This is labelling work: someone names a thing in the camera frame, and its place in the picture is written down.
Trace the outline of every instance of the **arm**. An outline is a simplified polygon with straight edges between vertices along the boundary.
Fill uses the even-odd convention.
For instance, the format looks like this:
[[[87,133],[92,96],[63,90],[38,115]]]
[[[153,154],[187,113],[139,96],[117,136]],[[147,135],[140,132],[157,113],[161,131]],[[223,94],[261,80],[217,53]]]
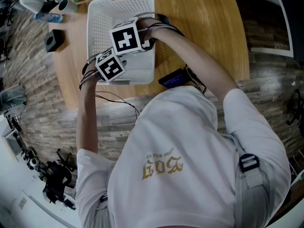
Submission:
[[[88,67],[96,70],[95,61]],[[95,87],[98,76],[82,84],[76,127],[77,172],[76,206],[82,227],[93,227],[100,198],[107,193],[113,163],[97,154],[98,136],[95,106]]]
[[[151,36],[171,47],[221,103],[230,90],[237,88],[213,57],[185,37],[167,28],[153,30]]]
[[[87,67],[86,71],[88,72],[89,70],[95,70],[95,61],[91,62]],[[97,153],[98,136],[95,104],[97,82],[98,77],[94,76],[82,84],[76,127],[77,151],[85,149]]]
[[[287,195],[291,177],[284,145],[267,120],[204,50],[167,28],[152,30],[150,36],[171,47],[223,103],[227,134],[233,135],[245,152],[264,159],[274,168],[275,213]]]

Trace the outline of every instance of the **person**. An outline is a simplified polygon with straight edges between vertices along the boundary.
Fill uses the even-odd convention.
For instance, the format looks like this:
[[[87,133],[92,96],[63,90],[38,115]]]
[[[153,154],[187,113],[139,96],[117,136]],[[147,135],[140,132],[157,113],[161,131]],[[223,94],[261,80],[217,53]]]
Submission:
[[[148,27],[155,21],[141,23]],[[223,104],[227,134],[272,166],[274,215],[291,175],[284,145],[267,120],[206,51],[169,28],[149,30],[146,36],[183,59]],[[141,112],[113,168],[97,154],[97,81],[83,84],[77,116],[76,207],[83,227],[105,227],[97,221],[105,208],[115,228],[234,227],[239,154],[235,143],[217,132],[214,104],[192,86],[157,95]],[[106,195],[107,205],[101,205]]]
[[[0,112],[5,112],[27,101],[25,89],[19,85],[0,92]]]

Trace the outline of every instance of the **wooden table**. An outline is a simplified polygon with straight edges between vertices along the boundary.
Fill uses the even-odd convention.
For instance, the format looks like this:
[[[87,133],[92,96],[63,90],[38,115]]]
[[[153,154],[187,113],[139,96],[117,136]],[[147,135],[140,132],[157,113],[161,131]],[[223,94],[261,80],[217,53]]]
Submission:
[[[87,9],[84,0],[77,13],[65,15],[65,22],[50,24],[49,29],[65,32],[65,42],[53,52],[61,92],[69,110],[79,100],[81,69],[86,55]],[[236,80],[249,79],[249,60],[242,19],[235,0],[155,0],[155,11],[167,15],[185,36],[216,58]],[[52,10],[59,13],[57,7]],[[163,43],[156,44],[155,77],[149,85],[97,86],[122,98],[160,93],[165,88],[158,79],[184,67],[184,62]],[[107,98],[116,100],[110,94]]]

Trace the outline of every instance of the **white plastic basket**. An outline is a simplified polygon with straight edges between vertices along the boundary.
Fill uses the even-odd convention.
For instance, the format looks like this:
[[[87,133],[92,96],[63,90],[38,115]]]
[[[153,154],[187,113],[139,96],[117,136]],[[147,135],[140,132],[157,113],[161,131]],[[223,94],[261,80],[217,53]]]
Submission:
[[[109,30],[114,25],[143,12],[154,12],[154,0],[94,0],[87,17],[87,57],[112,46]],[[147,52],[128,54],[126,72],[114,81],[99,81],[99,85],[146,85],[154,79],[155,47]]]

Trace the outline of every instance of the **wire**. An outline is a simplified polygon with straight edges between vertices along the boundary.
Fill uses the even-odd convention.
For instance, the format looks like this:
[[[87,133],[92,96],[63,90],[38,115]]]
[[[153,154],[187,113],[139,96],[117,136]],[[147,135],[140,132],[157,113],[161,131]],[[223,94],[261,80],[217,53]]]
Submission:
[[[159,27],[161,25],[168,25],[168,24],[165,24],[165,23],[162,23],[162,22],[158,22],[158,23],[155,23],[155,24],[152,24],[150,25],[149,27],[146,28],[146,31],[144,32],[143,36],[142,36],[142,39],[144,40],[144,38],[146,37],[147,33],[148,33],[148,30],[151,29],[152,27]],[[180,35],[184,36],[183,33],[180,32],[179,29],[177,29],[175,26],[173,25],[168,25],[168,26],[171,26],[175,29],[172,29],[172,28],[168,28],[168,29],[172,29],[172,30],[175,30],[177,33],[179,33]]]
[[[114,93],[112,93],[112,92],[109,92],[109,91],[96,91],[96,93],[109,93],[109,94],[115,95],[115,96],[117,96],[119,99],[121,99],[122,102],[121,102],[121,101],[112,101],[112,100],[109,100],[109,99],[107,99],[107,98],[105,98],[105,97],[102,97],[102,96],[100,96],[100,95],[96,95],[96,94],[95,94],[95,96],[96,96],[97,98],[102,98],[102,99],[107,100],[107,101],[109,101],[109,102],[124,103],[124,104],[128,104],[129,106],[133,107],[134,110],[135,110],[136,119],[137,119],[137,117],[140,115],[139,111],[137,110],[137,108],[136,108],[134,105],[132,105],[132,104],[126,102],[126,101],[125,101],[124,99],[122,99],[120,96],[118,96],[118,95],[116,95],[116,94],[114,94]]]
[[[95,70],[89,70],[88,72],[86,72],[85,75],[83,76],[82,80],[79,83],[79,89],[81,90],[81,86],[86,81],[85,80],[86,78],[89,79],[90,76],[95,75],[96,73],[98,73],[98,71],[95,71]]]
[[[299,128],[297,128],[296,130],[294,130],[294,132],[284,141],[284,142],[282,142],[282,143],[285,143],[288,139],[290,139],[291,138],[291,136],[298,130]]]
[[[87,76],[87,74],[88,74],[89,72],[96,72],[96,70],[89,70],[89,71],[87,71],[87,72],[85,73],[85,75],[83,75],[82,79],[84,79],[84,78]]]
[[[21,115],[22,115],[23,111],[25,110],[25,107],[27,107],[27,106],[26,106],[26,105],[24,105],[24,108],[23,108],[23,110],[22,110],[22,111],[21,111],[21,113],[20,113],[20,117],[19,117],[19,118],[20,118],[20,120],[22,119],[22,118],[21,118]]]
[[[201,83],[202,86],[205,87],[204,90],[202,91],[201,88],[199,87],[199,85],[196,83],[196,80],[190,75],[189,70],[186,69],[186,71],[187,71],[189,77],[192,79],[191,82],[193,82],[197,86],[198,90],[203,94],[203,96],[205,96],[205,92],[207,90],[206,86],[203,83]]]

